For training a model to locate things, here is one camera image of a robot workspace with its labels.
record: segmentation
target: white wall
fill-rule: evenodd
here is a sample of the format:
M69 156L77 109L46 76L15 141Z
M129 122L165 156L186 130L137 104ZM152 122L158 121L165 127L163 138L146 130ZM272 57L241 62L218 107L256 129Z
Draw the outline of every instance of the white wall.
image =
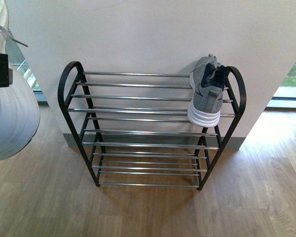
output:
M245 137L296 61L296 0L6 0L10 28L63 133L57 103L64 67L189 74L208 53L241 72Z

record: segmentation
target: shoe laces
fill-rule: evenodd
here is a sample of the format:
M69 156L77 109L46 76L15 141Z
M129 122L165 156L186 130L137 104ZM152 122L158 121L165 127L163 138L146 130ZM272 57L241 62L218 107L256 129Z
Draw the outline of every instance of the shoe laces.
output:
M4 34L7 38L9 38L9 39L11 39L11 40L13 40L13 41L15 41L15 42L17 42L17 43L19 43L19 44L25 46L25 47L28 47L27 44L24 44L24 43L22 43L22 42L16 40L16 39L14 38L14 36L11 34L11 32L7 31L7 30L6 30L3 26L1 26L1 25L0 25L0 31L1 31L2 34Z
M218 69L218 67L220 66L220 64L217 62L216 56L214 56L213 54L208 54L208 57L209 57L209 60L208 61L205 61L205 62L201 63L200 65L198 65L196 68L194 68L194 70L192 72L194 72L199 67L201 67L203 65L206 65L208 63L213 64L215 66L215 71L216 71ZM214 77L215 71L213 72L213 74L210 77L210 79Z

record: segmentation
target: grass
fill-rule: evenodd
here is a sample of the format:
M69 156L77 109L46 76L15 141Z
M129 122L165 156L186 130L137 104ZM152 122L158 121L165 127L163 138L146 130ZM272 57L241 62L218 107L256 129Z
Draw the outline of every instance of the grass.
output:
M296 86L296 68L294 73L289 73L282 82L281 86Z

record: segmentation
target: black metal frame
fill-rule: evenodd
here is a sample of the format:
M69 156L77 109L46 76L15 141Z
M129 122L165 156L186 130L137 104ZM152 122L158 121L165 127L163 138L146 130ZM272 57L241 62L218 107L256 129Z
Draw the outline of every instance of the black metal frame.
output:
M77 69L77 75L74 79L74 82L71 85L71 88L64 98L64 89L67 81L67 77L72 69ZM235 95L233 93L233 90L231 88L231 84L229 82L229 79L226 80L226 88L225 90L228 93L229 100L224 100L226 103L230 103L232 105L234 114L226 114L221 115L222 117L229 117L232 118L231 125L224 136L224 138L221 138L220 130L218 125L215 126L215 134L208 133L207 128L203 128L202 132L198 135L199 140L197 145L180 145L180 144L142 144L142 143L110 143L110 142L104 142L102 133L103 132L110 132L101 130L99 126L99 120L119 120L119 121L145 121L145 119L131 119L131 118L98 118L96 115L96 112L98 113L116 113L116 114L123 114L123 113L131 113L131 114L161 114L161 115L175 115L175 116L184 116L186 115L185 111L182 110L176 110L172 111L171 109L134 109L134 108L106 108L106 107L94 107L93 99L94 98L107 98L107 99L142 99L142 100L170 100L170 101L188 101L188 99L177 99L177 98L146 98L146 97L123 97L123 96L94 96L90 94L89 86L128 86L128 87L157 87L157 88L182 88L187 89L190 88L189 86L176 86L176 85L133 85L133 84L114 84L114 83L96 83L96 82L87 82L85 75L105 75L105 76L149 76L149 77L176 77L176 78L189 78L189 75L169 75L169 74L132 74L132 73L102 73L102 72L85 72L83 70L83 67L80 62L71 62L69 63L60 78L59 87L58 87L58 103L60 106L60 109L64 115L64 118L69 126L69 129L73 135L73 138L79 148L79 151L81 152L81 155L83 157L83 160L96 184L96 186L100 186L100 184L111 184L111 185L139 185L139 186L171 186L171 187L196 187L199 190L201 190L204 187L204 184L206 183L209 175L211 174L213 168L215 167L219 157L221 156L222 152L224 151L229 139L231 138L232 133L234 132L235 128L237 127L243 113L246 107L246 90L244 86L244 82L242 79L241 74L235 67L229 67L229 71L235 76L238 89L239 89L239 95L240 100L239 104L235 98ZM83 88L83 95L75 95L75 91L78 86L82 86ZM87 102L88 109L80 109L80 108L69 108L70 103L73 98L84 98ZM82 112L86 113L83 126L81 128L80 133L78 134L74 122L71 118L70 112ZM93 142L84 142L83 138L85 136L86 131L90 131L90 129L86 129L87 124L89 121L93 122L94 129L91 129L95 132L94 141ZM175 119L156 119L154 120L156 122L189 122L187 120L175 120ZM131 135L136 134L140 135L142 133L135 132L135 131L115 131L117 134L124 134L124 135ZM171 134L179 134L182 136L196 136L195 134L190 133L175 133L175 132L148 132L150 135L171 135ZM208 136L215 136L217 138L217 147L208 147L207 146L207 139ZM84 145L91 145L92 151L90 157L88 157ZM173 153L174 158L188 158L194 160L196 166L195 169L177 169L177 168L153 168L153 170L172 170L172 171L194 171L194 174L187 175L187 176L198 176L198 184L197 185L166 185L166 184L128 184L128 183L108 183L108 182L100 182L101 173L118 173L118 174L137 174L137 172L111 172L111 171L103 171L102 169L112 169L112 170L119 170L119 169L133 169L134 167L124 167L124 166L110 166L110 165L104 165L104 162L117 162L117 161L106 161L104 160L104 156L123 156L123 153L119 154L110 154L107 153L107 148L109 147L155 147L155 148L185 148L185 149L195 149L194 154L192 156L188 156L188 154L175 154ZM101 153L96 153L96 148L100 147ZM205 175L202 177L201 173L204 172L204 169L201 169L200 167L200 157L199 152L200 150L204 150L205 157L204 160L206 161L207 170L205 170ZM212 161L210 160L209 150L217 150L214 158ZM155 154L159 154L159 157L167 157L169 153L152 153L148 155L142 155L143 157L157 157ZM99 164L98 165L92 165L94 155L97 155L100 157ZM135 154L132 157L139 157L141 155ZM135 163L138 164L139 162L127 162L127 161L119 161L121 165L124 165L125 163ZM141 174L155 174L155 175L182 175L181 173L175 173L175 174L165 174L165 173L143 173Z

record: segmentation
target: white sole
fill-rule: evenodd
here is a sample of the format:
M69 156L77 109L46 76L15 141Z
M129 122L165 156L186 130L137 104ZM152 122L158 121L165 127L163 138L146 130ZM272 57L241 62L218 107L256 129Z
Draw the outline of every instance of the white sole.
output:
M219 122L220 115L220 111L210 114L197 110L193 105L193 100L190 102L187 110L188 120L201 127L215 127Z

